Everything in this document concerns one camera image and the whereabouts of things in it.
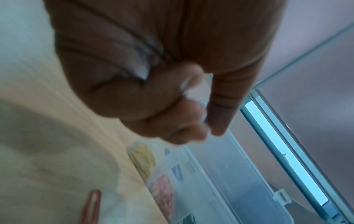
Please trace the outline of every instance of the fingernail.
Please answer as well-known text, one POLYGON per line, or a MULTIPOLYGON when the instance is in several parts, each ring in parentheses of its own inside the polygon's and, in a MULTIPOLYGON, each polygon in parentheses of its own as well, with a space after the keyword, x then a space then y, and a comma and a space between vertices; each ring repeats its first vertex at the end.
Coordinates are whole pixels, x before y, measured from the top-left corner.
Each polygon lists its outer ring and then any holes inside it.
POLYGON ((201 75, 195 75, 192 78, 186 80, 186 82, 184 82, 181 86, 182 91, 186 92, 187 90, 190 90, 196 86, 198 86, 199 84, 202 83, 202 81, 204 80, 204 77, 201 75))

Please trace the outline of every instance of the red item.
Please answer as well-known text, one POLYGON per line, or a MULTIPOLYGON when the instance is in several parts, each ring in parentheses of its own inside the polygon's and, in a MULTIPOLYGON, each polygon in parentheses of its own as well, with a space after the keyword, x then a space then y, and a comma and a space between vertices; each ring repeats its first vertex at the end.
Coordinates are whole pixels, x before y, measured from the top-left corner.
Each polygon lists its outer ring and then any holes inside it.
POLYGON ((84 211, 84 216, 81 224, 97 224, 98 223, 98 214, 100 213, 100 204, 101 204, 101 191, 93 190, 90 193, 88 203, 84 211), (91 211, 91 204, 94 204, 94 208, 91 211))
POLYGON ((167 175, 160 176, 152 187, 152 195, 166 218, 172 215, 173 190, 173 185, 167 175))

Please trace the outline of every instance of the hand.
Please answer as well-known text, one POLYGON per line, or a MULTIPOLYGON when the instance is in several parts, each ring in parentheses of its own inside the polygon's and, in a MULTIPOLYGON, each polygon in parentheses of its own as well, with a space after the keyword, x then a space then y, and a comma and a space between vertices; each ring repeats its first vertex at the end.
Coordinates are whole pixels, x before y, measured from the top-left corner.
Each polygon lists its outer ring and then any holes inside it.
POLYGON ((137 134, 175 144, 226 131, 285 6, 285 0, 44 2, 78 97, 137 134), (184 97, 205 73, 214 75, 207 112, 184 97))

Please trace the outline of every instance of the clear plastic container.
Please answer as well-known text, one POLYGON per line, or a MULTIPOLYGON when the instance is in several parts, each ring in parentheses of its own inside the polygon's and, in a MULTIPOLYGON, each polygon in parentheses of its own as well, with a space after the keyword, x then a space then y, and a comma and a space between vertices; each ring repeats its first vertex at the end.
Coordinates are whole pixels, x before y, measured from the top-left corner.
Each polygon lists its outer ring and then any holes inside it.
POLYGON ((181 147, 142 139, 128 153, 170 224, 294 223, 284 207, 289 197, 272 191, 229 132, 181 147), (144 153, 137 164, 138 145, 152 152, 150 166, 144 153))

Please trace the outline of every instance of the bright sky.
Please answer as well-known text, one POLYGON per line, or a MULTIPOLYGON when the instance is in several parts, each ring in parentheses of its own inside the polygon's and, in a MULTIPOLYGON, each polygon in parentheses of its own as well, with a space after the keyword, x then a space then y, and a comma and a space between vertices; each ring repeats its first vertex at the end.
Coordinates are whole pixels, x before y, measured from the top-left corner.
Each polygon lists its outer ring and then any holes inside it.
POLYGON ((305 168, 301 165, 301 163, 297 160, 295 155, 290 151, 285 142, 280 138, 278 133, 274 130, 271 124, 267 121, 261 111, 257 108, 257 106, 253 103, 253 101, 247 103, 246 108, 255 118, 255 120, 259 123, 261 128, 266 132, 270 140, 273 144, 279 149, 279 151, 283 154, 286 154, 286 158, 290 164, 290 166, 294 169, 294 171, 299 175, 300 179, 305 183, 307 188, 314 195, 316 200, 323 205, 328 201, 325 194, 321 191, 318 185, 314 182, 312 177, 308 174, 305 168))

